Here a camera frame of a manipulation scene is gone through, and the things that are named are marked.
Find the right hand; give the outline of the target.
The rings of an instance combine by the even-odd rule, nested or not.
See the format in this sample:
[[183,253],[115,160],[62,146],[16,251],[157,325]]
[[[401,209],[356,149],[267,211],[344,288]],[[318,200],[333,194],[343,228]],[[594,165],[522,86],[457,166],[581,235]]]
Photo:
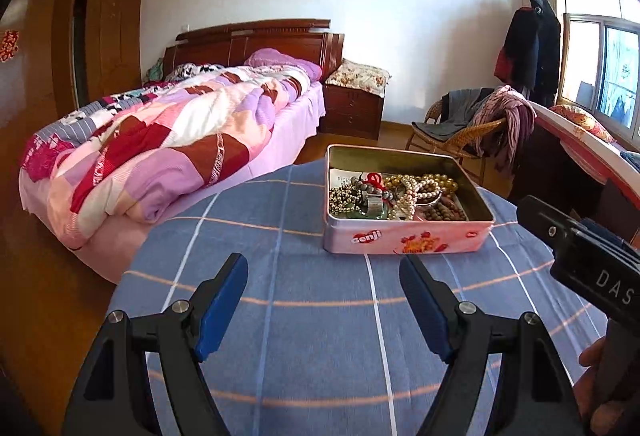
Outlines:
[[[586,370],[574,385],[574,395],[585,435],[639,434],[639,345],[614,344],[603,336],[586,348],[578,362]],[[605,396],[598,382],[601,368],[611,371],[613,364],[626,364],[611,396]]]

